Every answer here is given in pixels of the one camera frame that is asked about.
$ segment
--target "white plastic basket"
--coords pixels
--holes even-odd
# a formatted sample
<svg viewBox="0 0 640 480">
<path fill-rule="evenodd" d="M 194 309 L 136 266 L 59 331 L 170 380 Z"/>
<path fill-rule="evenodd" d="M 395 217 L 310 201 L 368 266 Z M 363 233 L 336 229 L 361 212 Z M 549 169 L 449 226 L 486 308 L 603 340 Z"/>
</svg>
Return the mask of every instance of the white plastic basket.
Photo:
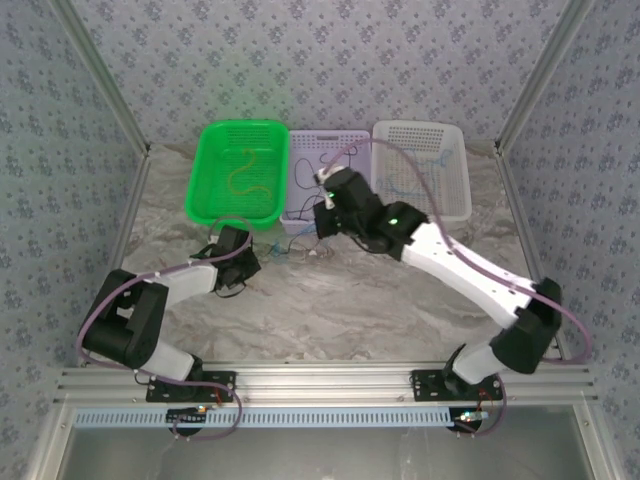
<svg viewBox="0 0 640 480">
<path fill-rule="evenodd" d="M 446 222 L 471 215 L 469 169 L 462 131 L 455 125 L 388 120 L 375 124 L 373 138 L 387 140 L 413 157 L 433 190 L 437 208 Z M 427 214 L 429 199 L 413 169 L 397 153 L 373 144 L 371 185 L 384 203 L 407 202 Z"/>
</svg>

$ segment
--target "green plastic basket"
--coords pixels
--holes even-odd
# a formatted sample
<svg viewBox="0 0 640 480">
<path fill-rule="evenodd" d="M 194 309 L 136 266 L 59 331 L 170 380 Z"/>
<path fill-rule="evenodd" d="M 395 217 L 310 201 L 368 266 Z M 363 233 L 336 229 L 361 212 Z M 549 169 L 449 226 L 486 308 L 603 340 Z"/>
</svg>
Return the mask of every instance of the green plastic basket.
<svg viewBox="0 0 640 480">
<path fill-rule="evenodd" d="M 284 210 L 289 130 L 269 120 L 229 120 L 202 132 L 191 171 L 185 210 L 211 225 L 225 215 L 246 218 L 256 230 L 270 228 Z M 238 220 L 220 226 L 244 227 Z"/>
</svg>

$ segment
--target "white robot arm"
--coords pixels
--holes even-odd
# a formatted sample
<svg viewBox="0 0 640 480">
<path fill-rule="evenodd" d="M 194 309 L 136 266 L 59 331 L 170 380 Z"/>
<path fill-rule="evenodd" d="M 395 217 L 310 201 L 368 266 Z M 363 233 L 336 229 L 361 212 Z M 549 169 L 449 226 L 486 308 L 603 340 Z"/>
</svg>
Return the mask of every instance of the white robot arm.
<svg viewBox="0 0 640 480">
<path fill-rule="evenodd" d="M 192 257 L 206 259 L 228 254 L 243 245 L 247 236 L 246 231 L 223 227 L 217 243 L 207 245 Z M 251 247 L 215 265 L 193 265 L 132 285 L 100 312 L 86 332 L 83 348 L 133 370 L 172 380 L 193 376 L 194 364 L 199 359 L 160 340 L 165 309 L 196 295 L 234 288 L 260 270 Z M 89 313 L 116 288 L 135 277 L 124 270 L 110 272 Z"/>
<path fill-rule="evenodd" d="M 529 296 L 500 285 L 462 262 L 443 241 L 436 224 L 404 202 L 383 205 L 366 180 L 349 168 L 320 171 L 316 181 L 327 192 L 314 206 L 319 238 L 337 233 L 351 236 L 368 252 L 387 254 L 419 268 L 480 306 L 503 329 L 476 345 L 461 346 L 445 367 L 447 388 L 463 391 L 504 369 L 533 373 L 560 327 L 560 315 Z M 453 241 L 474 264 L 560 302 L 560 287 L 540 284 L 508 272 Z"/>
</svg>

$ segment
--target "wall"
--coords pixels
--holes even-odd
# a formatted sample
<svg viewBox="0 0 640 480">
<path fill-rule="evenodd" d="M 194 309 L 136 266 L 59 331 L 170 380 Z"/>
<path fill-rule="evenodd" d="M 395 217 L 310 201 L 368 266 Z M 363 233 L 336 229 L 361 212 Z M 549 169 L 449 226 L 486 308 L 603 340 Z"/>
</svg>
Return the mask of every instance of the wall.
<svg viewBox="0 0 640 480">
<path fill-rule="evenodd" d="M 495 138 L 564 0 L 73 0 L 147 140 L 220 119 Z"/>
<path fill-rule="evenodd" d="M 0 2 L 0 478 L 25 471 L 136 155 L 45 0 Z"/>
<path fill-rule="evenodd" d="M 640 478 L 640 6 L 597 0 L 509 158 L 546 273 L 593 332 L 597 385 Z M 579 348 L 575 332 L 568 333 Z"/>
</svg>

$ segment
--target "plastic basket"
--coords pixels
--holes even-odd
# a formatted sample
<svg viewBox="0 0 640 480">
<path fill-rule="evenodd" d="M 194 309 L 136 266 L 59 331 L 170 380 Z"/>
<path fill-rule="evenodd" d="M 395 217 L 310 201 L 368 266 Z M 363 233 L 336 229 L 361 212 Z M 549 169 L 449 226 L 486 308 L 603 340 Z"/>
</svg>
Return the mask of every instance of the plastic basket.
<svg viewBox="0 0 640 480">
<path fill-rule="evenodd" d="M 279 122 L 229 120 L 202 132 L 191 171 L 185 210 L 212 224 L 225 215 L 246 218 L 257 230 L 273 225 L 284 209 L 289 131 Z M 243 227 L 237 220 L 220 226 Z"/>
<path fill-rule="evenodd" d="M 454 125 L 403 120 L 382 121 L 373 138 L 387 140 L 413 157 L 433 190 L 437 208 L 447 222 L 471 215 L 471 190 L 462 131 Z M 413 169 L 397 153 L 374 144 L 371 178 L 384 203 L 404 201 L 427 214 L 433 209 Z"/>
<path fill-rule="evenodd" d="M 292 130 L 290 132 L 289 184 L 287 202 L 280 222 L 289 234 L 297 234 L 313 225 L 313 205 L 323 197 L 314 173 L 341 148 L 356 140 L 369 138 L 364 130 Z M 339 164 L 350 166 L 371 182 L 371 144 L 358 145 Z"/>
</svg>

